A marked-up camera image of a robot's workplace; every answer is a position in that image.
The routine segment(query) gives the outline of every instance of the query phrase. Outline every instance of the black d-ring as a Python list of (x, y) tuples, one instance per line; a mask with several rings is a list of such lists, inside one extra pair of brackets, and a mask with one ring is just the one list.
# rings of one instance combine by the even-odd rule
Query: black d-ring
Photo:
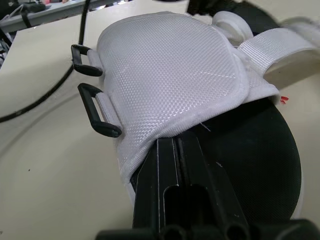
[(99, 114), (97, 112), (95, 103), (92, 98), (102, 91), (92, 85), (81, 83), (78, 86), (79, 93), (81, 95), (86, 113), (88, 114), (92, 128), (104, 136), (117, 138), (122, 134), (122, 131), (119, 127), (100, 120)]
[(81, 54), (87, 55), (91, 48), (79, 44), (71, 45), (73, 68), (84, 75), (100, 77), (103, 71), (97, 67), (82, 64)]

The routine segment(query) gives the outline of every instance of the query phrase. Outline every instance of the black cable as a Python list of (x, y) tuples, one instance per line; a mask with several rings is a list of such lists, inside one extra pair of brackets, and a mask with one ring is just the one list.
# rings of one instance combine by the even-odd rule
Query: black cable
[[(82, 45), (84, 43), (86, 19), (87, 19), (87, 12), (88, 12), (88, 9), (89, 9), (89, 4), (90, 4), (90, 0), (85, 0), (84, 6), (83, 6), (83, 10), (82, 10), (81, 23), (80, 23), (80, 33), (79, 33), (79, 41), (78, 41), (78, 43), (80, 45)], [(19, 117), (19, 116), (29, 112), (30, 110), (34, 109), (35, 107), (37, 107), (38, 105), (43, 103), (55, 91), (57, 91), (61, 87), (62, 84), (64, 84), (64, 82), (68, 79), (68, 77), (71, 75), (73, 70), (74, 70), (74, 68), (71, 65), (69, 67), (69, 69), (66, 71), (66, 73), (63, 75), (63, 77), (46, 94), (44, 94), (38, 100), (36, 100), (35, 102), (31, 103), (30, 105), (28, 105), (28, 106), (26, 106), (26, 107), (24, 107), (24, 108), (22, 108), (20, 110), (15, 111), (15, 112), (13, 112), (13, 113), (11, 113), (9, 115), (0, 117), (0, 123), (15, 119), (16, 117)]]

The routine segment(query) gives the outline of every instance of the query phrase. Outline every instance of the black plastic bracket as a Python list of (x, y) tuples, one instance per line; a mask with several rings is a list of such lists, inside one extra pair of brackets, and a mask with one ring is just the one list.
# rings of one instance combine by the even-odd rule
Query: black plastic bracket
[(92, 100), (92, 98), (94, 98), (96, 94), (101, 93), (102, 91), (99, 88), (86, 83), (79, 84), (78, 90), (92, 128), (97, 133), (100, 133), (104, 136), (112, 138), (119, 137), (122, 134), (121, 129), (111, 123), (101, 121), (95, 103)]
[(84, 75), (93, 76), (93, 77), (100, 77), (103, 74), (103, 71), (95, 66), (89, 66), (82, 64), (81, 54), (87, 55), (87, 52), (91, 50), (91, 48), (73, 44), (71, 45), (71, 53), (72, 53), (72, 62), (73, 68), (79, 73)]
[(249, 225), (225, 169), (207, 157), (192, 132), (157, 139), (138, 171), (132, 229), (96, 240), (320, 239), (307, 220)]

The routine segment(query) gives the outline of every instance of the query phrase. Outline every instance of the white desk surface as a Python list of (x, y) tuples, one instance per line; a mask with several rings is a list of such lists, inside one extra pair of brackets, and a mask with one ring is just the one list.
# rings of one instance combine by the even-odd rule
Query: white desk surface
[[(256, 0), (278, 20), (319, 20), (319, 0)], [(103, 29), (135, 15), (184, 13), (187, 2), (135, 0), (90, 12), (84, 43), (94, 48)], [(200, 17), (209, 23), (209, 17)], [(42, 96), (71, 64), (80, 16), (19, 31), (0, 69), (0, 116)], [(320, 226), (319, 63), (272, 72), (267, 79), (289, 97), (278, 109), (298, 146), (305, 178), (301, 216)], [(313, 72), (308, 76), (304, 70)], [(95, 133), (77, 85), (98, 84), (74, 72), (41, 106), (0, 124), (0, 240), (91, 240), (102, 229), (130, 228), (133, 209), (120, 181), (112, 140)]]

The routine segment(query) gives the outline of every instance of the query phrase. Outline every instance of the white velcro strap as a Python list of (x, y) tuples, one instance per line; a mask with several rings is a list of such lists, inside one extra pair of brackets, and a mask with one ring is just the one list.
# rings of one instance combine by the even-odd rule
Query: white velcro strap
[(96, 67), (100, 70), (102, 70), (103, 72), (105, 71), (104, 70), (104, 67), (100, 61), (100, 57), (98, 55), (98, 53), (95, 51), (95, 50), (92, 50), (90, 49), (87, 53), (86, 53), (88, 59), (89, 59), (89, 63), (92, 67)]
[(238, 47), (238, 50), (250, 57), (250, 65), (260, 76), (263, 76), (272, 64), (287, 56), (316, 49), (311, 42), (286, 28), (265, 31)]
[(104, 121), (122, 130), (123, 128), (109, 97), (105, 93), (99, 92), (95, 95), (95, 100), (98, 103)]

